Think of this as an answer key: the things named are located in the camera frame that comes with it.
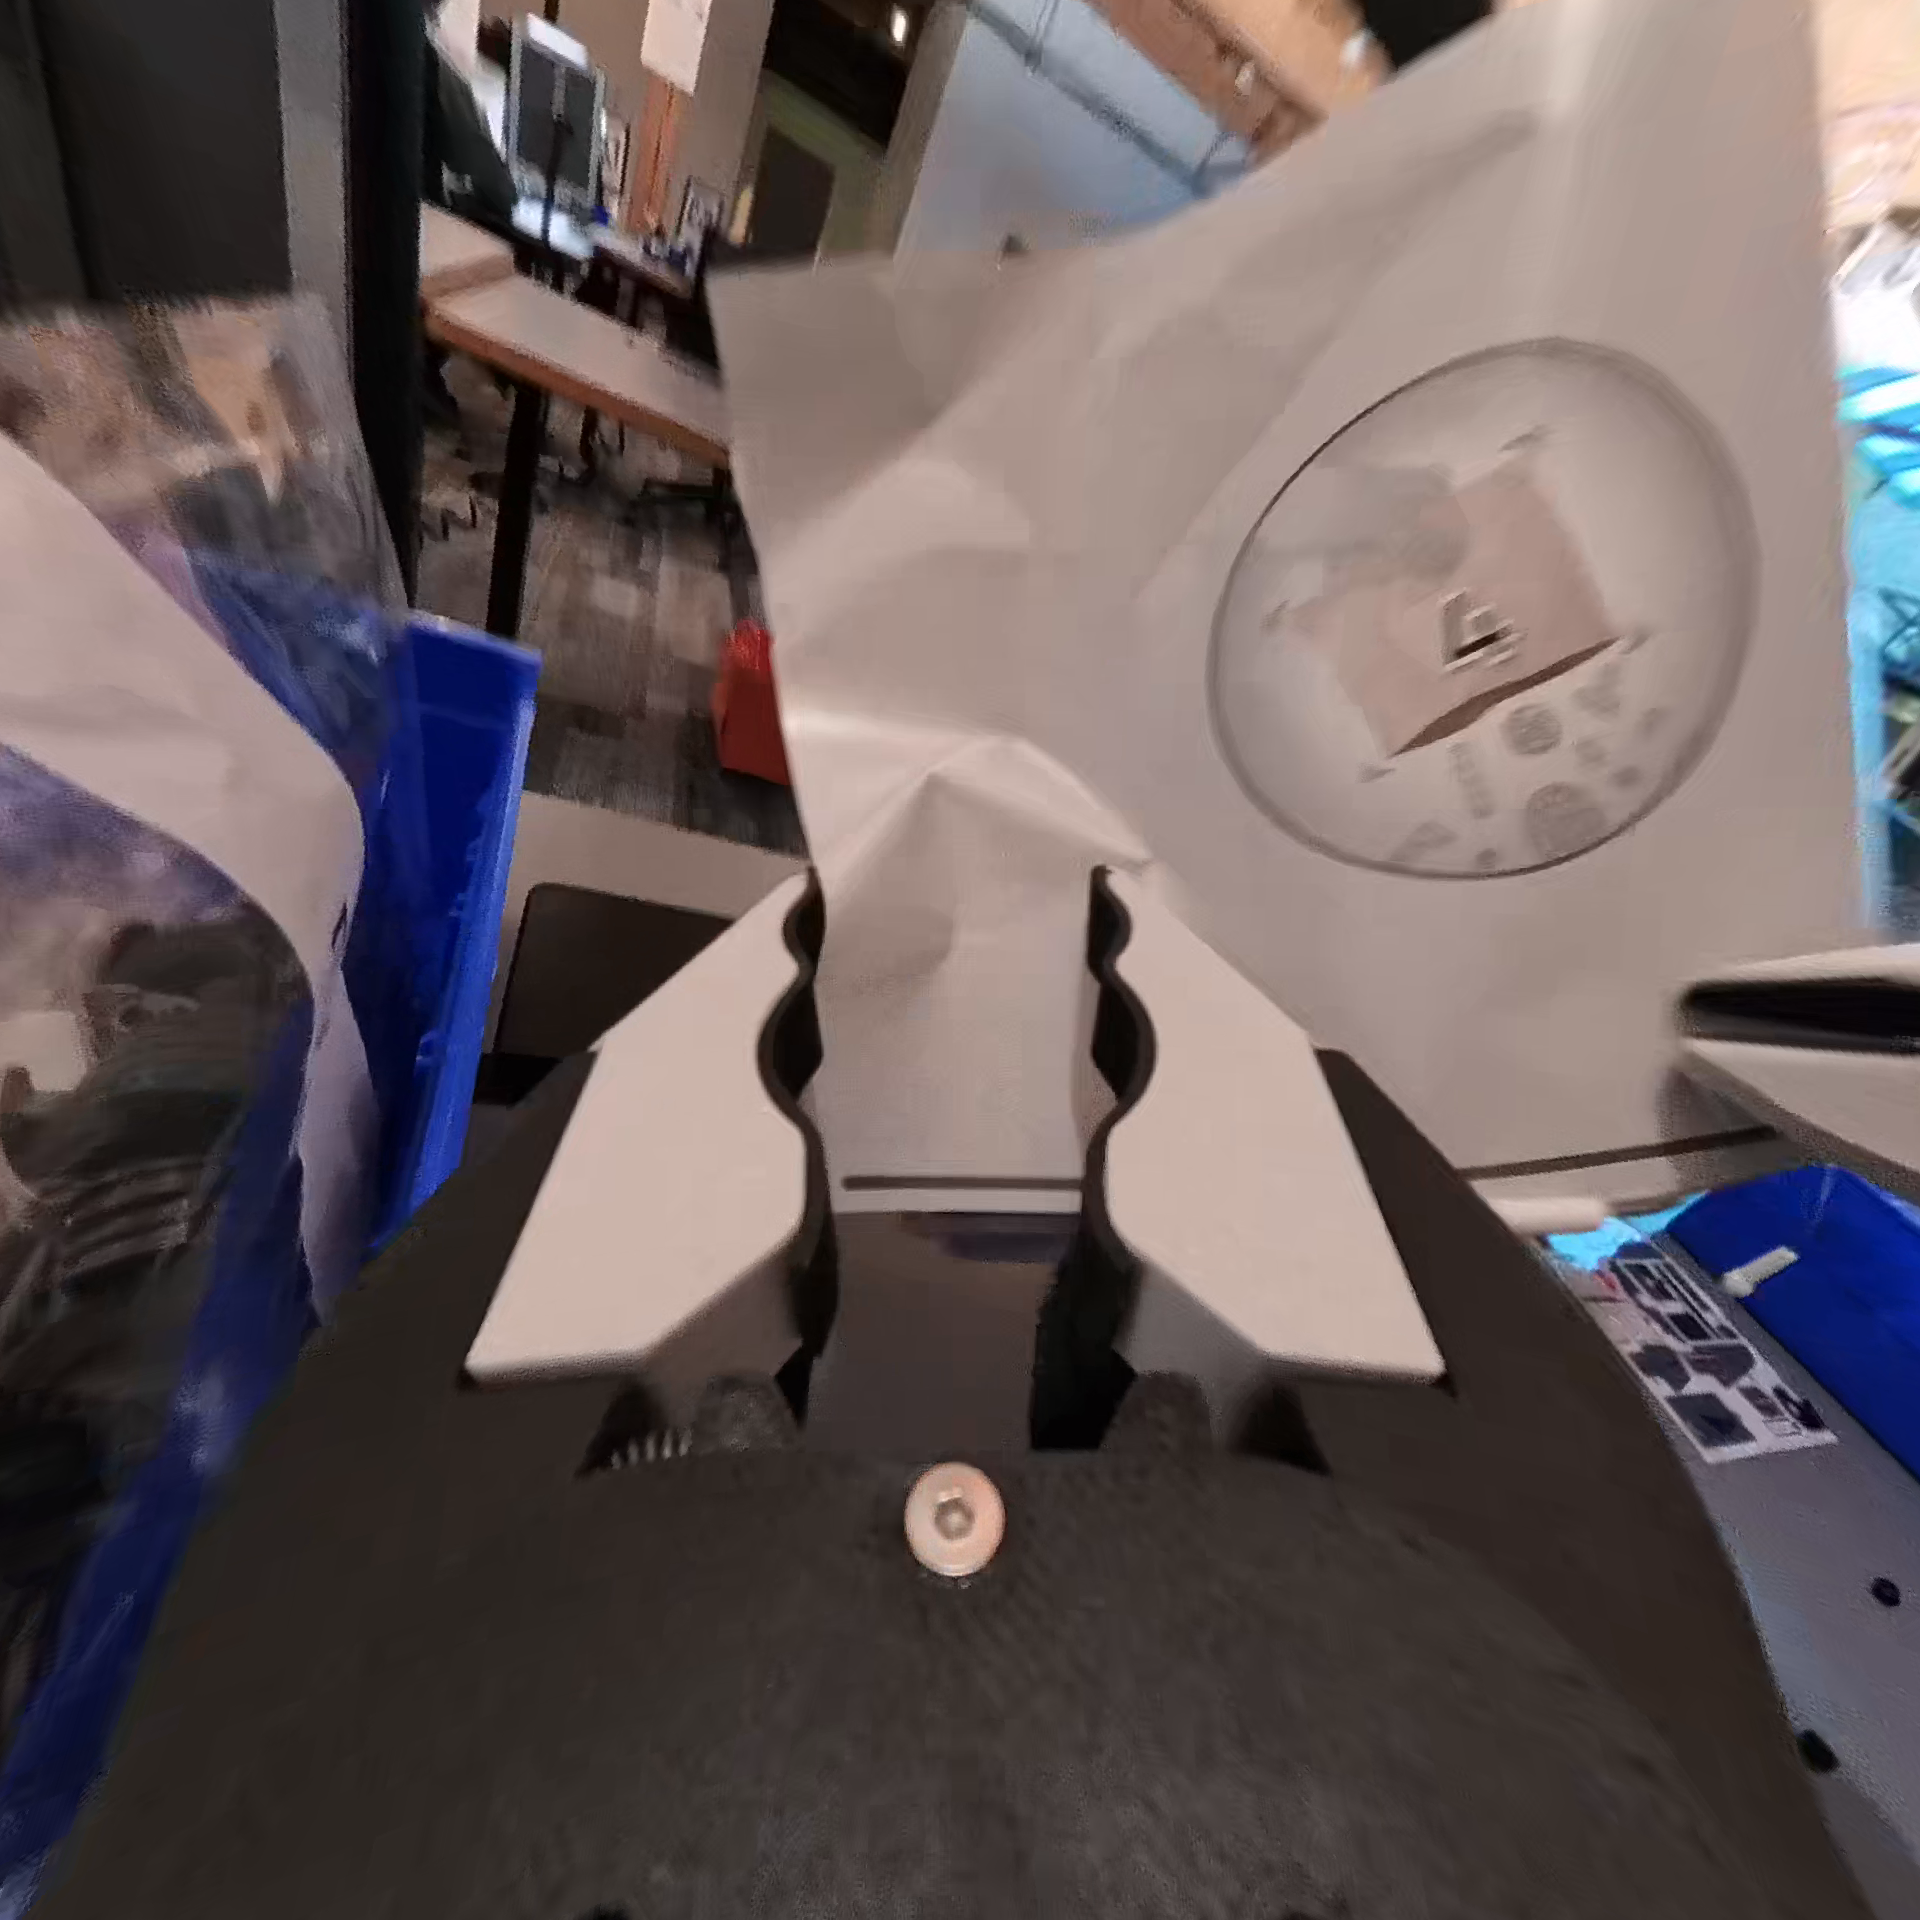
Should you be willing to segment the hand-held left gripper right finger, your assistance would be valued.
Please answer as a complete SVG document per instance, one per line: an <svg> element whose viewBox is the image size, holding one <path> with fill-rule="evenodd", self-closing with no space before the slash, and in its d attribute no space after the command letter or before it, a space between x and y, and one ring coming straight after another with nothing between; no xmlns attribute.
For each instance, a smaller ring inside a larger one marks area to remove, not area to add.
<svg viewBox="0 0 1920 1920"><path fill-rule="evenodd" d="M1127 870L1087 899L1081 1245L1118 1356L1210 1411L1292 1378L1438 1386L1446 1365L1308 1033Z"/></svg>

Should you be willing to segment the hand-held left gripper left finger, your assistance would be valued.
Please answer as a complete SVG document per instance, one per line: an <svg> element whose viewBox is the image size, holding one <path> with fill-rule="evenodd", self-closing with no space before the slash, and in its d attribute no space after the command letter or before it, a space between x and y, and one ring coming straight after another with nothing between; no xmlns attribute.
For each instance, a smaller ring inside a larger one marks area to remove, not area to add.
<svg viewBox="0 0 1920 1920"><path fill-rule="evenodd" d="M688 1420L708 1382L824 1346L832 1203L804 1104L822 946L807 870L592 1046L463 1358L474 1386L622 1378Z"/></svg>

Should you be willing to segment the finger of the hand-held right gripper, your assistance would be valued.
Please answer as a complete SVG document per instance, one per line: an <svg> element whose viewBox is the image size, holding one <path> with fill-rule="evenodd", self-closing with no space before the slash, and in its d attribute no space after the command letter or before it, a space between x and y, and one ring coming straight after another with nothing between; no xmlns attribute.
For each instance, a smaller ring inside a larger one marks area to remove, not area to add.
<svg viewBox="0 0 1920 1920"><path fill-rule="evenodd" d="M1729 966L1674 1003L1687 1040L1778 1050L1916 1050L1918 944Z"/></svg>
<svg viewBox="0 0 1920 1920"><path fill-rule="evenodd" d="M1685 1043L1681 1068L1829 1161L1918 1170L1918 1058L1909 1052Z"/></svg>

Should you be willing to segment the lego instruction booklet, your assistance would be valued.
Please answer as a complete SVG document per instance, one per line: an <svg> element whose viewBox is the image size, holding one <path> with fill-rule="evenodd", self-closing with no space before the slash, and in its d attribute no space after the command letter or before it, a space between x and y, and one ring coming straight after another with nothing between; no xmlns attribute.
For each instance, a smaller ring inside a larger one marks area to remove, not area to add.
<svg viewBox="0 0 1920 1920"><path fill-rule="evenodd" d="M846 1193L1060 1204L1100 866L1476 1182L1769 1152L1672 1005L1868 933L1812 66L1529 4L1113 241L719 282Z"/></svg>

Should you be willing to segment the lego sticker sheet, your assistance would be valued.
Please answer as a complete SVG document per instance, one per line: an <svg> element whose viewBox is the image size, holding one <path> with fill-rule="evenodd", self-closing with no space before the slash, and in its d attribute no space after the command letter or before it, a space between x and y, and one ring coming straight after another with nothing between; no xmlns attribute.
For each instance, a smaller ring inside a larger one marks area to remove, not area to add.
<svg viewBox="0 0 1920 1920"><path fill-rule="evenodd" d="M1546 1236L1542 1256L1693 1459L1728 1466L1837 1444L1733 1298L1685 1256L1620 1228Z"/></svg>

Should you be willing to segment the pile of clear parts bags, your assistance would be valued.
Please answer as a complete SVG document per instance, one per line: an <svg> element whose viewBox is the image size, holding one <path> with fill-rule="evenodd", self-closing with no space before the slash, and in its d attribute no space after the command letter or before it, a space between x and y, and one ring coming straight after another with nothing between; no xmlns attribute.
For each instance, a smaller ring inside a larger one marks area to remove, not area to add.
<svg viewBox="0 0 1920 1920"><path fill-rule="evenodd" d="M5 321L5 1745L173 1422L222 1258L327 1305L402 595L310 296Z"/></svg>

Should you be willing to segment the background desk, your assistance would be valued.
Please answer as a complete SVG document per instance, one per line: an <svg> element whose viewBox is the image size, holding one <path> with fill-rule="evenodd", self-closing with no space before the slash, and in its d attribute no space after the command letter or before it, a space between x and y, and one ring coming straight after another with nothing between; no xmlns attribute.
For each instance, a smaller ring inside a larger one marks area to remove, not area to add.
<svg viewBox="0 0 1920 1920"><path fill-rule="evenodd" d="M514 269L508 241L457 214L420 209L420 309L432 345L511 384L511 418L496 480L486 632L517 640L529 555L544 422L551 400L604 416L701 464L701 484L657 484L644 504L696 501L719 523L736 506L727 408L716 379L634 328L567 300Z"/></svg>

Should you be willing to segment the black desk leg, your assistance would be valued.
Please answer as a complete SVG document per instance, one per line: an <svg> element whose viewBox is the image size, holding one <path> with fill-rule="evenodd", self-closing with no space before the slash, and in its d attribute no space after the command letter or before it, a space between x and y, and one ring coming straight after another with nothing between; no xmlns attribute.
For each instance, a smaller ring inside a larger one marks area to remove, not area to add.
<svg viewBox="0 0 1920 1920"><path fill-rule="evenodd" d="M418 3L342 3L352 400L407 598L425 442L420 188L426 27Z"/></svg>

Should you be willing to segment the computer monitor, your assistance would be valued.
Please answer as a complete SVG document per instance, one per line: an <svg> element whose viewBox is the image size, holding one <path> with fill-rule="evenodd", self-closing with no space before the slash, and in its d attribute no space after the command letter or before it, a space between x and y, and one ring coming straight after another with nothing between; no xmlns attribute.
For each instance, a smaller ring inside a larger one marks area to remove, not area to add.
<svg viewBox="0 0 1920 1920"><path fill-rule="evenodd" d="M535 181L524 193L553 179L558 189L590 196L604 154L604 112L606 76L584 44L541 16L518 16L503 138L514 174Z"/></svg>

